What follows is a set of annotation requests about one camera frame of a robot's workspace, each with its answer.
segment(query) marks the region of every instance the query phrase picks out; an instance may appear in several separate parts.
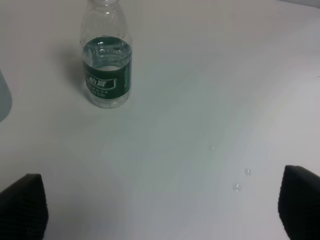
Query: clear plastic bottle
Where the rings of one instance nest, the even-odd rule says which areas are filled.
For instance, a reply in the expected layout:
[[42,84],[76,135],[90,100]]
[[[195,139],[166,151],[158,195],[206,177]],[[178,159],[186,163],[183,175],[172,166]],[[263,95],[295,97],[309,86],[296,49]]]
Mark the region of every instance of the clear plastic bottle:
[[92,102],[105,109],[124,104],[131,91],[132,39],[119,0],[88,0],[80,44]]

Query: green bottle label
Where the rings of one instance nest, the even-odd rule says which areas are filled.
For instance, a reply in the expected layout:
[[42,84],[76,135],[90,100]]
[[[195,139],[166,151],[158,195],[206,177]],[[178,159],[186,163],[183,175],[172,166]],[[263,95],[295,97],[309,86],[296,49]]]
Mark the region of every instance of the green bottle label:
[[131,87],[131,61],[115,71],[101,71],[84,63],[84,75],[89,91],[101,99],[116,99]]
[[127,43],[116,37],[98,37],[84,47],[83,57],[86,86],[93,95],[116,99],[130,90],[132,53]]

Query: gray object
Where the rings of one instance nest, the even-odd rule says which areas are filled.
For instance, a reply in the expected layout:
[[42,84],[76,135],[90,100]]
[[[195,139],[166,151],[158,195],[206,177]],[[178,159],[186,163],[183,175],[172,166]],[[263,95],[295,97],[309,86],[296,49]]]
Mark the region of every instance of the gray object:
[[320,9],[320,0],[280,0],[282,2],[300,4]]
[[11,106],[11,93],[0,70],[0,122],[9,114]]

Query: white table surface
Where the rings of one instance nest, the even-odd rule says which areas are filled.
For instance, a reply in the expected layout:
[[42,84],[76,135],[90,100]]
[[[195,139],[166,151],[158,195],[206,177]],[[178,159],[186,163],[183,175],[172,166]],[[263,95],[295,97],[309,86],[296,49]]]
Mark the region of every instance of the white table surface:
[[86,1],[0,1],[0,68],[13,97],[0,123],[0,189],[42,174],[46,240],[288,239],[277,209],[284,167],[320,174],[320,10],[121,5],[132,95],[105,110],[63,69]]

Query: white table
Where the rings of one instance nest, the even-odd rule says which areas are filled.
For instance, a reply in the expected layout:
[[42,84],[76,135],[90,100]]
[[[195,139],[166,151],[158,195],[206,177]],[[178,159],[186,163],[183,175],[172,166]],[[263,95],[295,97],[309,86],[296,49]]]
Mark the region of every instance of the white table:
[[77,49],[86,1],[1,0],[13,106],[0,123],[0,189],[42,174],[46,240],[288,239],[277,210],[284,167],[320,174],[320,10],[276,0],[121,5],[133,91],[105,110],[59,58]]

